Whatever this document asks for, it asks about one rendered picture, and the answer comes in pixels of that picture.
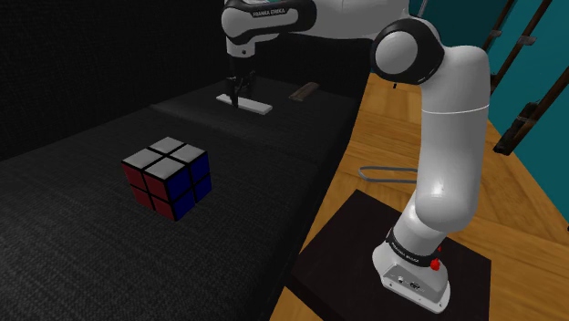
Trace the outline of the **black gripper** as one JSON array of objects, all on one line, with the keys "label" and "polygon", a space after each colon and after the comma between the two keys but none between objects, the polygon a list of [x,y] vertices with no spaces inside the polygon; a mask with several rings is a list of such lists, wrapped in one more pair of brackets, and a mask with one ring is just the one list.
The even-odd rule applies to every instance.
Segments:
[{"label": "black gripper", "polygon": [[225,79],[226,94],[234,107],[238,107],[238,94],[251,98],[255,86],[255,58],[229,56],[230,73]]}]

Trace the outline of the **white flat rectangular slab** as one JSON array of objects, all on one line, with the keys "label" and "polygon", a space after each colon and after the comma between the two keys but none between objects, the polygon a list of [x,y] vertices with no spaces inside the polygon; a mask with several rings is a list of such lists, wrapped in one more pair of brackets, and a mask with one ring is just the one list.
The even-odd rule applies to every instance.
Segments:
[{"label": "white flat rectangular slab", "polygon": [[[233,101],[231,100],[231,98],[227,95],[227,94],[221,94],[219,96],[216,97],[216,99],[218,101],[221,101],[223,103],[229,104],[229,105],[233,105]],[[248,98],[241,98],[239,97],[237,99],[237,108],[239,109],[244,109],[247,111],[251,111],[260,115],[266,115],[268,112],[270,112],[273,107],[271,105],[262,103],[262,102],[258,102],[255,100],[251,100]]]}]

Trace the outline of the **brown flat rectangular block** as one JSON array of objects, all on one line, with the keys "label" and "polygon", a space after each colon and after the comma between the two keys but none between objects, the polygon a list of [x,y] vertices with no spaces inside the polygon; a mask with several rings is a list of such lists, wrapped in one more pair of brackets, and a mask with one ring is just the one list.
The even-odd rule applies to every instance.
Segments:
[{"label": "brown flat rectangular block", "polygon": [[319,85],[315,82],[308,82],[292,93],[289,98],[293,101],[302,102],[312,93],[314,93],[319,88]]}]

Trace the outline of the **white red blue puzzle cube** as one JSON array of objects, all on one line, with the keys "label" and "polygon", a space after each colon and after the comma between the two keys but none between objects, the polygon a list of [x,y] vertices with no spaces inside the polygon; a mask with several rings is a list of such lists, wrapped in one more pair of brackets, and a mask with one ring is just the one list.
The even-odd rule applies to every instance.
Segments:
[{"label": "white red blue puzzle cube", "polygon": [[121,161],[136,201],[177,222],[212,190],[206,150],[166,137]]}]

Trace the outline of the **dark robot stand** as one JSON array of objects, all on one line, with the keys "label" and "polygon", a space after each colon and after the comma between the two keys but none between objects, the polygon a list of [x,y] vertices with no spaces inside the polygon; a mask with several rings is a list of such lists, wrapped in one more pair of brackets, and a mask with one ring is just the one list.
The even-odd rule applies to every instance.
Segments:
[{"label": "dark robot stand", "polygon": [[434,314],[381,284],[373,250],[400,213],[356,190],[299,254],[288,288],[323,321],[490,321],[491,260],[447,238],[450,301]]}]

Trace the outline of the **dark wooden ladder rack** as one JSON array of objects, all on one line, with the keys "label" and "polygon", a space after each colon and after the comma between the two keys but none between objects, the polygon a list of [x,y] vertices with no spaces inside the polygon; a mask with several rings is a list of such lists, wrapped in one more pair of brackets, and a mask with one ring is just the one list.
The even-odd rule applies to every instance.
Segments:
[{"label": "dark wooden ladder rack", "polygon": [[569,85],[569,0],[507,0],[485,39],[491,118],[506,114],[493,151],[509,156]]}]

